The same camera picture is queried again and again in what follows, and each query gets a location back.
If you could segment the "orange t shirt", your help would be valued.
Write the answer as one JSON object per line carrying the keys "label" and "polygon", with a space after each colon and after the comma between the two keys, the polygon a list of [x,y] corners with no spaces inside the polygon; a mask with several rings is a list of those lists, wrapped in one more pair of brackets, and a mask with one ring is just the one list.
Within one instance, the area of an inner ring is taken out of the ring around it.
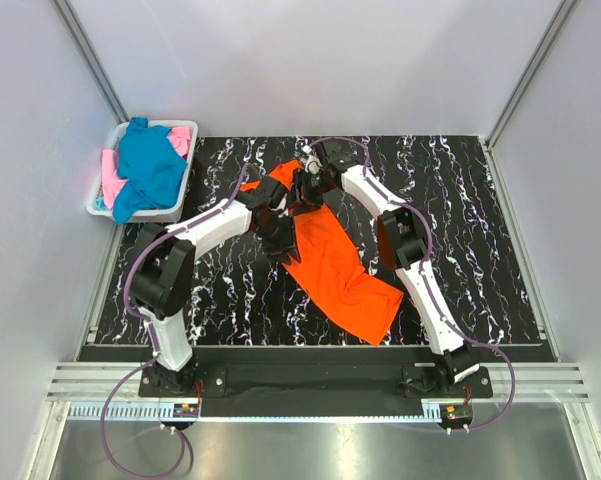
{"label": "orange t shirt", "polygon": [[379,345],[396,317],[404,293],[370,275],[356,246],[328,206],[293,217],[300,263],[285,269],[335,325]]}

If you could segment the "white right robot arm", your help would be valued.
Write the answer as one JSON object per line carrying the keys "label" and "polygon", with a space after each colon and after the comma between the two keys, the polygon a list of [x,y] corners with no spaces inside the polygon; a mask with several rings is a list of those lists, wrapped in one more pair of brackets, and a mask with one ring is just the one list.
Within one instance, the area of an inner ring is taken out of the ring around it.
{"label": "white right robot arm", "polygon": [[446,396],[466,389],[480,368],[435,278],[433,235],[424,215],[391,192],[371,172],[364,149],[360,163],[344,153],[340,137],[315,140],[301,148],[301,171],[294,175],[289,211],[315,211],[323,195],[338,188],[360,202],[375,221],[378,253],[406,287],[425,327],[434,357],[433,381]]}

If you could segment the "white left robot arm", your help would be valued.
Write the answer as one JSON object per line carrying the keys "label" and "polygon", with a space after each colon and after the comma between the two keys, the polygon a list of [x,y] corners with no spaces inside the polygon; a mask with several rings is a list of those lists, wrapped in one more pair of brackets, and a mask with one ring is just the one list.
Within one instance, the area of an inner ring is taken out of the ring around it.
{"label": "white left robot arm", "polygon": [[196,360],[185,331],[184,306],[196,262],[223,242],[249,232],[274,263],[301,259],[295,221],[288,212],[295,189],[266,176],[254,188],[178,224],[142,227],[127,274],[127,312],[140,318],[152,344],[150,379],[173,395],[188,394],[196,382]]}

